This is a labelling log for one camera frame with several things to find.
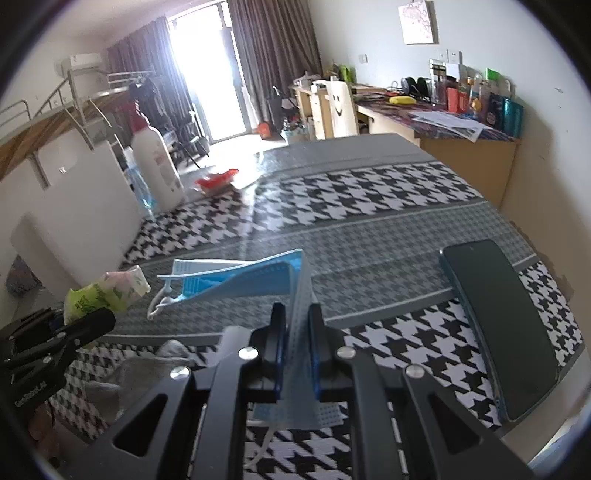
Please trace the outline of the red snack packet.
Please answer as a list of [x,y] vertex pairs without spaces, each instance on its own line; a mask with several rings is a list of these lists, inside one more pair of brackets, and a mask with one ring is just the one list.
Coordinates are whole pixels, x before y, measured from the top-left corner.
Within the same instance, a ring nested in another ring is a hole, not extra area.
[[194,181],[195,189],[204,195],[213,195],[228,188],[238,173],[238,169],[228,169],[222,173],[209,174]]

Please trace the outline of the wall picture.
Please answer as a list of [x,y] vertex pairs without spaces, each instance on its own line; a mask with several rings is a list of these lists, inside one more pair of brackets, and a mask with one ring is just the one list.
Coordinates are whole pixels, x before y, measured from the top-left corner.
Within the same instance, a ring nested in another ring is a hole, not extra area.
[[436,44],[435,27],[427,1],[411,1],[398,7],[403,41],[406,45]]

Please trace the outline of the red box on desk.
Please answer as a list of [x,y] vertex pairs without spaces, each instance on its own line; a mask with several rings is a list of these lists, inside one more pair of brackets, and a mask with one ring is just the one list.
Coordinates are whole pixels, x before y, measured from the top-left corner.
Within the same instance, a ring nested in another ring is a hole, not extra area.
[[454,114],[460,112],[460,94],[457,87],[447,88],[447,109]]

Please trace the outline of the white papers on desk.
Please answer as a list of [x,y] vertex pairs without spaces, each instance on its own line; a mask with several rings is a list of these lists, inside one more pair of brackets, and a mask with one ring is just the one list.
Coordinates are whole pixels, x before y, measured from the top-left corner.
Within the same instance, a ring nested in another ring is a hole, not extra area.
[[410,115],[416,122],[441,127],[472,143],[478,141],[483,131],[491,130],[491,127],[476,120],[458,117],[448,112],[411,110]]

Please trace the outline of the metal bunk bed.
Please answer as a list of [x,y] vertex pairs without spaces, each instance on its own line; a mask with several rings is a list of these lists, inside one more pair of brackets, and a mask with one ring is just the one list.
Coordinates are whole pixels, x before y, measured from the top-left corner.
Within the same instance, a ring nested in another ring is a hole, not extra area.
[[[78,92],[76,78],[92,74],[107,88],[88,95]],[[7,177],[27,161],[32,165],[41,186],[49,180],[39,159],[39,151],[60,136],[75,130],[89,150],[95,142],[90,128],[103,124],[106,139],[113,145],[121,142],[106,113],[116,110],[129,99],[129,88],[141,86],[152,78],[151,70],[109,73],[99,67],[69,70],[39,108],[33,111],[24,100],[15,101],[1,109],[1,176]]]

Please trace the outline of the wooden chair with smiley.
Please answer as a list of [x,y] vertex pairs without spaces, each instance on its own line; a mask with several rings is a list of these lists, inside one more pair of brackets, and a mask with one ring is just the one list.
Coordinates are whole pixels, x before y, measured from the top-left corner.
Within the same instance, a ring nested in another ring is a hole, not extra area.
[[311,85],[311,111],[318,140],[360,134],[352,89],[344,81],[315,81]]

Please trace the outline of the teal bottle on desk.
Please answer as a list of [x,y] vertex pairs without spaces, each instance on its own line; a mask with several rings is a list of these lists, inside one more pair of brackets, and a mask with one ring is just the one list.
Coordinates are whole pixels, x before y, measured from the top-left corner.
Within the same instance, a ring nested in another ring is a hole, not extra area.
[[523,106],[505,97],[503,101],[503,132],[513,138],[520,138],[522,135],[523,115]]

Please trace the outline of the white styrofoam box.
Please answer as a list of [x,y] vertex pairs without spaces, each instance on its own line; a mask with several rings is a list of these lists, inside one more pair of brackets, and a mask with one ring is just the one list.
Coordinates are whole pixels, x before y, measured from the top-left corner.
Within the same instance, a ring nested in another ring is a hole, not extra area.
[[141,224],[138,202],[103,142],[45,190],[10,242],[42,286],[62,300],[118,270]]

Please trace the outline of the houndstooth table cloth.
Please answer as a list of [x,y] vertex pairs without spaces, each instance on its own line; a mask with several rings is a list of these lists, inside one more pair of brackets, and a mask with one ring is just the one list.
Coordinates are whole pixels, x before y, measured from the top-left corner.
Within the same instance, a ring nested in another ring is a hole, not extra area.
[[[443,163],[394,135],[315,142],[264,154],[264,180],[245,193],[197,200],[146,220],[123,265],[141,265],[153,290],[173,260],[259,260],[301,249],[325,319],[337,321],[346,343],[369,349],[388,367],[419,363],[491,430],[501,433],[477,342],[442,272],[439,250],[491,239],[517,267],[555,348],[561,380],[585,351],[583,335],[541,257],[479,190]],[[106,340],[82,350],[67,384],[51,400],[56,414],[88,443],[107,428],[87,402],[85,384],[129,358],[149,358],[147,338],[192,336],[197,365],[211,359],[217,333],[236,323],[263,325],[283,298],[182,302],[155,319],[149,299],[119,317]],[[349,479],[349,433],[279,431],[245,479]]]

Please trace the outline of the white lotion pump bottle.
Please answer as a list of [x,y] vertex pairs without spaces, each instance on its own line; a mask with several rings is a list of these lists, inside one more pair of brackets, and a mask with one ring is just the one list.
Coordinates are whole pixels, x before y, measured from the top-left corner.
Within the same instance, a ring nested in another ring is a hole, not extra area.
[[149,124],[136,101],[126,105],[133,133],[131,149],[140,173],[160,212],[170,212],[184,200],[184,188],[160,132]]

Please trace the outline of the orange container on floor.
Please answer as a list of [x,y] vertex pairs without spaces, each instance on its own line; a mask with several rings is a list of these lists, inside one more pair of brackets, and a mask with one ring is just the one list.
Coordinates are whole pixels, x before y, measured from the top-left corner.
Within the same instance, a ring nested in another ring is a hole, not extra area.
[[273,127],[269,123],[263,121],[256,127],[256,132],[263,140],[273,139]]

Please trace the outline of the wooden desk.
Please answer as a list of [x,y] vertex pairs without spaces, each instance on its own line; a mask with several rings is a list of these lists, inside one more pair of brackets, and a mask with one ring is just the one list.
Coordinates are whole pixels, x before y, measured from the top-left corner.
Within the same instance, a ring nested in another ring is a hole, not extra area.
[[496,207],[503,203],[519,141],[498,130],[485,129],[476,141],[432,124],[417,122],[412,113],[430,111],[419,103],[395,106],[383,88],[356,85],[362,95],[353,102],[356,117],[370,134],[396,133],[439,159],[476,187]]

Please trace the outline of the brown right curtain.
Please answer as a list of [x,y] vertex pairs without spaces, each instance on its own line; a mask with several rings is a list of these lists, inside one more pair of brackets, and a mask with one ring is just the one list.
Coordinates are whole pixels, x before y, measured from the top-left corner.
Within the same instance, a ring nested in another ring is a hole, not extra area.
[[305,73],[322,74],[322,60],[306,1],[228,3],[246,91],[259,122],[271,120],[267,98]]

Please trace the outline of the yellow object on desk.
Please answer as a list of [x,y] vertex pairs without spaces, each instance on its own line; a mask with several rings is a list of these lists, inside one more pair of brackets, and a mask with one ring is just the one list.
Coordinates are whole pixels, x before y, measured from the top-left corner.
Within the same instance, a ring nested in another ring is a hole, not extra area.
[[393,96],[389,99],[389,102],[393,105],[398,105],[398,106],[410,106],[410,105],[416,105],[417,104],[417,100],[415,98],[413,98],[412,96]]

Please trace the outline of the dark green smartphone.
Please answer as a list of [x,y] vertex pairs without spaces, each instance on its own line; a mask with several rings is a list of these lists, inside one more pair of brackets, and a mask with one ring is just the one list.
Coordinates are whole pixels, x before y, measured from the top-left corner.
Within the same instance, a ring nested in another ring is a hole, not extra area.
[[494,241],[447,246],[439,260],[474,331],[500,419],[521,420],[552,392],[560,376],[538,310]]

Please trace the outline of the green tissue pack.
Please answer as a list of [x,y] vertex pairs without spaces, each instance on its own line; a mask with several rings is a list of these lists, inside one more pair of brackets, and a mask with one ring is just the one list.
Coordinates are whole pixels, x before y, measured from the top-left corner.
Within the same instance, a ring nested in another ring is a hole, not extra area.
[[100,308],[124,312],[150,290],[138,265],[126,271],[106,272],[89,285],[67,292],[63,304],[64,323],[72,324]]

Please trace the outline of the grey cloth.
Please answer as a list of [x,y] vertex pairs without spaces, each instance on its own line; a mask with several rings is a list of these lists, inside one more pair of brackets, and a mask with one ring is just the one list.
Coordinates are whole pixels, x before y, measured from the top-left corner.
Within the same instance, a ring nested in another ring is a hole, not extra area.
[[132,356],[100,380],[89,381],[85,386],[86,399],[100,418],[112,425],[174,368],[214,365],[217,350],[217,345],[209,346],[201,359],[179,340],[168,340],[153,354]]

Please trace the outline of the air conditioner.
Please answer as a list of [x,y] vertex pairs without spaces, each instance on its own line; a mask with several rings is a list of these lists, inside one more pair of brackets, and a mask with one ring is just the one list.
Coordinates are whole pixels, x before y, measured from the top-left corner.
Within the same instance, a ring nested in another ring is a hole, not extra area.
[[100,53],[81,53],[66,57],[61,62],[62,76],[66,77],[70,72],[82,72],[97,69],[102,66],[103,59]]

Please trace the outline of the clear water bottle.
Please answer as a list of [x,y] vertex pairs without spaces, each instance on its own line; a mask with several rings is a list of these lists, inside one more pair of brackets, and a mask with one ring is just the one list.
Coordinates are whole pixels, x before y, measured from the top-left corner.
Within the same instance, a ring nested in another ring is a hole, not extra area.
[[143,211],[143,216],[152,218],[155,209],[155,201],[141,175],[139,167],[135,162],[132,149],[130,147],[126,147],[123,150],[123,155],[126,161],[125,176],[130,183],[140,208]]

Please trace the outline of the brown left curtain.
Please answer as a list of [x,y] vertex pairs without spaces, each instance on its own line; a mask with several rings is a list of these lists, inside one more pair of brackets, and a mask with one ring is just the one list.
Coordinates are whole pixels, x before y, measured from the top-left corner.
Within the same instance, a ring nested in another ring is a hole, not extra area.
[[191,123],[192,101],[172,55],[169,22],[160,16],[107,48],[112,72],[149,71],[162,99],[165,115],[179,140],[186,139],[183,127]]

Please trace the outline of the brown curtain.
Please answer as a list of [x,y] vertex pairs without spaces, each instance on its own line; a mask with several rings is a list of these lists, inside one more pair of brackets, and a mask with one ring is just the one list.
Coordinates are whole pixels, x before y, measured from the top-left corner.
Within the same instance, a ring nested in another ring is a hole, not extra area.
[[192,101],[172,55],[169,22],[160,16],[107,48],[112,72],[149,71],[162,99],[165,115],[179,140],[186,139],[183,127],[191,123]]
[[305,73],[322,74],[322,60],[306,1],[228,3],[246,91],[259,122],[271,120],[267,98]]

